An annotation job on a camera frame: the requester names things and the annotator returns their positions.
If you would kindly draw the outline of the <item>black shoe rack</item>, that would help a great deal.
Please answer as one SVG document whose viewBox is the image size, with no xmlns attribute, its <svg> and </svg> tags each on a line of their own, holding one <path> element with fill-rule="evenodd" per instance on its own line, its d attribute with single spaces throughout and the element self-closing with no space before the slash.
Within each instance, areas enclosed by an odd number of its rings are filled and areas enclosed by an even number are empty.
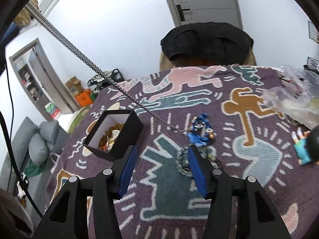
<svg viewBox="0 0 319 239">
<path fill-rule="evenodd" d="M 112 71 L 105 71 L 104 74 L 112 79 L 115 83 L 120 83 L 124 81 L 123 75 L 119 71 L 119 69 L 114 69 Z M 99 90 L 102 90 L 111 84 L 100 74 L 96 74 L 92 78 L 90 78 L 87 82 L 87 86 L 89 88 L 98 88 Z"/>
</svg>

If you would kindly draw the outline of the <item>orange paper bag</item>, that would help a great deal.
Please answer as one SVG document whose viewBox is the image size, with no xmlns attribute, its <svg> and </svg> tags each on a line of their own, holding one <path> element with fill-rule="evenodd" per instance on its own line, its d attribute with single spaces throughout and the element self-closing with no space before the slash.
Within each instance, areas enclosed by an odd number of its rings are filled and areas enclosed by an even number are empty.
<svg viewBox="0 0 319 239">
<path fill-rule="evenodd" d="M 75 96 L 75 99 L 81 107 L 91 105 L 93 103 L 91 99 L 91 89 L 83 90 L 83 92 Z"/>
</svg>

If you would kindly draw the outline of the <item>cardboard box on floor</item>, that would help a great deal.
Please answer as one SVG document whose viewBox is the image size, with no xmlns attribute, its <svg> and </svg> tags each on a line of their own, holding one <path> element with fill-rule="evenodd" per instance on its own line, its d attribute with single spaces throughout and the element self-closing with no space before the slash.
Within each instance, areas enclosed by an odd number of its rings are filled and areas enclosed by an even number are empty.
<svg viewBox="0 0 319 239">
<path fill-rule="evenodd" d="M 66 83 L 65 86 L 67 87 L 68 91 L 73 95 L 77 96 L 84 91 L 84 88 L 81 84 L 81 81 L 76 77 L 73 76 L 70 78 Z"/>
</svg>

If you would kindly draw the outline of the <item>grey shelf cabinet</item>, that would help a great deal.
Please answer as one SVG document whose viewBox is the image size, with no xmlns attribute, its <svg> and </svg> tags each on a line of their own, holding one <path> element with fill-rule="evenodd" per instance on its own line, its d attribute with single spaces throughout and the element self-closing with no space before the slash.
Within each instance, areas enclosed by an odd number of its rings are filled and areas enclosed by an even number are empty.
<svg viewBox="0 0 319 239">
<path fill-rule="evenodd" d="M 9 61 L 24 92 L 46 120 L 53 119 L 45 108 L 48 103 L 53 103 L 63 114 L 80 109 L 50 64 L 39 39 L 10 56 Z"/>
</svg>

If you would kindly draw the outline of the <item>green round floor mat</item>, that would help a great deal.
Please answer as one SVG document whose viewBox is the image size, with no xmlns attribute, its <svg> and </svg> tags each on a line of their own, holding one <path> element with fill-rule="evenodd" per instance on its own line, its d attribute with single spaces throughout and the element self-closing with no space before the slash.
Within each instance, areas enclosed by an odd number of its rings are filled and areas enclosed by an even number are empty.
<svg viewBox="0 0 319 239">
<path fill-rule="evenodd" d="M 82 122 L 82 120 L 84 119 L 84 117 L 86 116 L 86 114 L 89 112 L 90 109 L 91 109 L 91 106 L 86 106 L 79 111 L 79 113 L 75 116 L 74 120 L 70 124 L 70 127 L 68 129 L 69 134 L 72 134 L 75 128 L 80 125 L 80 123 Z"/>
</svg>

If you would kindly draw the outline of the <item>clear plastic bag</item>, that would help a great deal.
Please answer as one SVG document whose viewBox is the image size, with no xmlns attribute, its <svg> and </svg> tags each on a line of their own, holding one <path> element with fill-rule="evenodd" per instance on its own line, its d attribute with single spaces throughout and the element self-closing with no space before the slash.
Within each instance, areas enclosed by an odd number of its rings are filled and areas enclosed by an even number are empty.
<svg viewBox="0 0 319 239">
<path fill-rule="evenodd" d="M 264 89 L 264 104 L 312 130 L 318 126 L 318 72 L 293 66 L 279 71 L 281 85 Z"/>
</svg>

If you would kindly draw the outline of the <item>black jewelry box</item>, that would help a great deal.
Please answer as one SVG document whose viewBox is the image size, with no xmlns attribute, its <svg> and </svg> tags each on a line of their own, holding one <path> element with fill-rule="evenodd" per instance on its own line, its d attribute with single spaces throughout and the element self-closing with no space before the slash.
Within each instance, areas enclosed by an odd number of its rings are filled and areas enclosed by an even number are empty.
<svg viewBox="0 0 319 239">
<path fill-rule="evenodd" d="M 108 110 L 102 113 L 83 144 L 96 157 L 114 162 L 136 144 L 142 129 L 143 124 L 133 110 Z"/>
</svg>

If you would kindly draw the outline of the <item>tan chair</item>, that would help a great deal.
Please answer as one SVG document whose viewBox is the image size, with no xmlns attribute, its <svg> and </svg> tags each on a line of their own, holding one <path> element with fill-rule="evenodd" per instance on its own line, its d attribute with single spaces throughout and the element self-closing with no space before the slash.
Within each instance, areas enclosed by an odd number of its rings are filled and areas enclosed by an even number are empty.
<svg viewBox="0 0 319 239">
<path fill-rule="evenodd" d="M 160 71 L 170 70 L 184 66 L 224 66 L 224 65 L 250 65 L 256 66 L 257 62 L 250 48 L 247 53 L 230 51 L 221 55 L 205 57 L 204 55 L 179 54 L 176 57 L 169 58 L 163 52 L 159 59 Z"/>
</svg>

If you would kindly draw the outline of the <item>white fabric flower accessory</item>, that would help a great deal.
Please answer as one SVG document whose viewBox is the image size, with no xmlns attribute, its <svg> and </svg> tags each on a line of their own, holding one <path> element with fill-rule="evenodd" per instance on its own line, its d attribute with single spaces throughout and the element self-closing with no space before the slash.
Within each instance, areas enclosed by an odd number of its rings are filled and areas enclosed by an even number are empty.
<svg viewBox="0 0 319 239">
<path fill-rule="evenodd" d="M 119 136 L 120 134 L 120 130 L 119 129 L 114 129 L 111 133 L 111 140 L 116 140 L 117 137 Z"/>
</svg>

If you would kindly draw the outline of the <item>patterned purple woven blanket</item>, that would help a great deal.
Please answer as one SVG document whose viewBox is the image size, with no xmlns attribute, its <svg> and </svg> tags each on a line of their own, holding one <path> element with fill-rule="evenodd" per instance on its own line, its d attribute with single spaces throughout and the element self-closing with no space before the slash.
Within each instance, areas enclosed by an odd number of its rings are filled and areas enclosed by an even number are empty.
<svg viewBox="0 0 319 239">
<path fill-rule="evenodd" d="M 124 238 L 200 238 L 210 202 L 191 177 L 190 145 L 236 178 L 252 175 L 275 203 L 292 238 L 318 238 L 318 165 L 299 165 L 291 139 L 296 127 L 267 108 L 264 89 L 281 85 L 274 70 L 247 66 L 191 66 L 101 90 L 64 146 L 46 189 L 52 201 L 72 175 L 93 177 L 111 163 L 84 147 L 109 109 L 133 110 L 143 131 L 128 191 L 115 202 Z"/>
</svg>

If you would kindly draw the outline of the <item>grey door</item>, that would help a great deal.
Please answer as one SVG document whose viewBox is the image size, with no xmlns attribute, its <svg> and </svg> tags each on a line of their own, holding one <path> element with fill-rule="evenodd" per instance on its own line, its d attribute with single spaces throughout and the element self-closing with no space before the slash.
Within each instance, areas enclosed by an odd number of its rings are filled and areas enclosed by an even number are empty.
<svg viewBox="0 0 319 239">
<path fill-rule="evenodd" d="M 176 26 L 190 23 L 224 22 L 240 29 L 242 26 L 238 0 L 166 0 Z M 184 12 L 185 21 L 181 22 L 176 9 L 180 4 Z"/>
</svg>

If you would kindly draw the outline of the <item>grey sofa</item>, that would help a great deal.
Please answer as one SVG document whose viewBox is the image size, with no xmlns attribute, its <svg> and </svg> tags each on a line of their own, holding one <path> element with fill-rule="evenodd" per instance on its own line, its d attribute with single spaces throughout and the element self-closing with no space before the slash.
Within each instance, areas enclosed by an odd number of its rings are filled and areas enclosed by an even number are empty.
<svg viewBox="0 0 319 239">
<path fill-rule="evenodd" d="M 25 117 L 11 142 L 19 173 L 26 175 L 28 192 L 42 214 L 48 206 L 46 187 L 69 137 L 56 120 L 37 126 Z"/>
</svg>

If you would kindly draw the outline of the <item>black-haired boy figurine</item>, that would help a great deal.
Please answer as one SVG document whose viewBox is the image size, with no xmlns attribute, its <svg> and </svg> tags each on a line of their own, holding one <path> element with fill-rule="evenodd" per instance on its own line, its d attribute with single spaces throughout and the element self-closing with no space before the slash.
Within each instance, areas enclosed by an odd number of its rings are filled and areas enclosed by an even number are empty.
<svg viewBox="0 0 319 239">
<path fill-rule="evenodd" d="M 299 127 L 296 132 L 291 133 L 299 165 L 311 162 L 318 164 L 318 129 L 316 126 L 311 131 L 303 132 Z"/>
</svg>

